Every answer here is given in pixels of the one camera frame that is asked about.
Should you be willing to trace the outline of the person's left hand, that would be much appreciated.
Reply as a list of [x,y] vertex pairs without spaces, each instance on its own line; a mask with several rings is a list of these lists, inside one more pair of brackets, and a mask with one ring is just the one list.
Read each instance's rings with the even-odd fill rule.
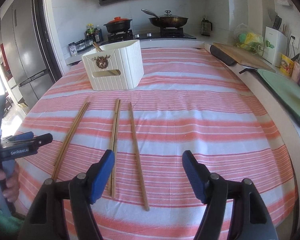
[[18,163],[15,163],[14,172],[9,179],[6,179],[6,175],[0,170],[0,180],[6,181],[6,189],[2,192],[4,198],[10,203],[15,203],[19,197],[20,190]]

